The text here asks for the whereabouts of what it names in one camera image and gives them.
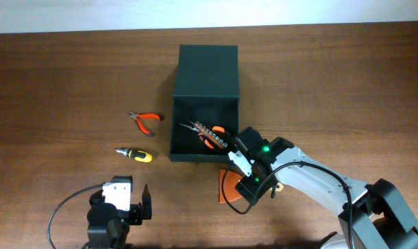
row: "box lid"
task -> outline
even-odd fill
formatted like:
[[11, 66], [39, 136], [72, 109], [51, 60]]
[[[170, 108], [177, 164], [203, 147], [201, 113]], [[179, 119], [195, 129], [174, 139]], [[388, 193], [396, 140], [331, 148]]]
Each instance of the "box lid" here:
[[173, 96], [239, 98], [238, 47], [180, 45]]

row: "cable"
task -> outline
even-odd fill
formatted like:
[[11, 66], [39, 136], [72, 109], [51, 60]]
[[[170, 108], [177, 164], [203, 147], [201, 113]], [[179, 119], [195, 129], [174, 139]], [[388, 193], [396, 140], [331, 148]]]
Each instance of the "cable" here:
[[74, 194], [71, 194], [68, 198], [64, 199], [64, 201], [62, 201], [60, 204], [58, 204], [58, 206], [55, 208], [54, 212], [50, 216], [49, 223], [48, 223], [48, 240], [49, 240], [49, 244], [52, 247], [52, 249], [56, 249], [56, 247], [54, 246], [54, 243], [52, 242], [52, 239], [50, 238], [50, 224], [52, 223], [52, 219], [54, 218], [54, 216], [57, 213], [58, 209], [60, 209], [62, 207], [62, 205], [64, 205], [67, 201], [69, 201], [73, 197], [76, 197], [77, 195], [79, 195], [79, 194], [81, 194], [83, 192], [86, 192], [88, 190], [93, 190], [95, 188], [101, 188], [101, 187], [103, 187], [103, 183], [102, 184], [96, 184], [94, 186], [87, 187], [87, 188], [82, 189], [82, 190], [80, 190], [78, 192], [75, 192]]
[[278, 171], [280, 171], [281, 169], [284, 169], [286, 167], [292, 166], [292, 165], [299, 165], [300, 167], [302, 166], [308, 166], [308, 167], [312, 167], [314, 169], [318, 169], [321, 170], [327, 174], [329, 174], [330, 176], [333, 176], [338, 182], [340, 182], [340, 184], [342, 185], [345, 194], [347, 195], [347, 209], [348, 209], [348, 241], [350, 242], [350, 249], [354, 249], [354, 242], [353, 242], [353, 234], [352, 234], [352, 224], [353, 224], [353, 206], [352, 206], [352, 197], [350, 195], [350, 188], [348, 187], [347, 183], [345, 183], [342, 178], [340, 176], [338, 176], [337, 174], [335, 174], [334, 172], [323, 168], [319, 165], [315, 165], [313, 163], [307, 163], [304, 161], [300, 161], [300, 162], [290, 162], [290, 163], [285, 163], [279, 167], [277, 167], [272, 173], [270, 173], [270, 175], [268, 175], [263, 181], [262, 183], [259, 185], [258, 189], [256, 189], [255, 194], [253, 195], [253, 199], [251, 200], [249, 206], [247, 207], [247, 209], [243, 212], [241, 212], [240, 210], [236, 209], [226, 198], [225, 193], [224, 193], [224, 181], [225, 181], [225, 177], [227, 175], [227, 173], [233, 168], [233, 165], [229, 165], [229, 167], [227, 168], [227, 170], [224, 173], [224, 176], [222, 177], [222, 183], [221, 183], [221, 192], [222, 192], [222, 196], [224, 197], [225, 202], [227, 203], [227, 205], [233, 209], [235, 212], [239, 213], [239, 214], [246, 214], [250, 211], [251, 207], [253, 206], [253, 203], [255, 203], [256, 199], [258, 198], [258, 194], [259, 191], [264, 187], [264, 185], [266, 184], [266, 182], [274, 175], [276, 174]]

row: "dark green box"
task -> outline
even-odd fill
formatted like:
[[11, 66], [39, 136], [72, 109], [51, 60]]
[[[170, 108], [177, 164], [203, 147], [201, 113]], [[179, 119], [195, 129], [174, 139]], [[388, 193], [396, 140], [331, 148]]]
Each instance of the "dark green box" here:
[[180, 123], [189, 125], [189, 119], [237, 134], [239, 95], [237, 46], [181, 45], [173, 91], [171, 161], [227, 162], [226, 155], [214, 154], [195, 131]]

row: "screwdriver handle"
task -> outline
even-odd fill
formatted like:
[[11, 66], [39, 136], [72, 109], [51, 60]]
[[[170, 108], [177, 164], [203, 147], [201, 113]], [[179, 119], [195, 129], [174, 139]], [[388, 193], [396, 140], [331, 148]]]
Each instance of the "screwdriver handle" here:
[[139, 162], [150, 163], [152, 161], [152, 155], [145, 151], [136, 151], [131, 149], [128, 154], [128, 158], [133, 158]]

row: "orange-handled pliers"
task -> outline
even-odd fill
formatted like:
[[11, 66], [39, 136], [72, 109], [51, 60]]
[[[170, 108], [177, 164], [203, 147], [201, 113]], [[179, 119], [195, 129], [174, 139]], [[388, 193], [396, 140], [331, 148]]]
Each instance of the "orange-handled pliers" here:
[[153, 133], [151, 133], [148, 129], [146, 129], [146, 127], [144, 127], [140, 119], [141, 118], [155, 118], [155, 119], [158, 119], [159, 121], [162, 121], [164, 119], [164, 117], [156, 113], [136, 114], [134, 112], [130, 112], [129, 117], [133, 118], [135, 123], [137, 123], [138, 127], [140, 128], [141, 132], [148, 136], [153, 136]]

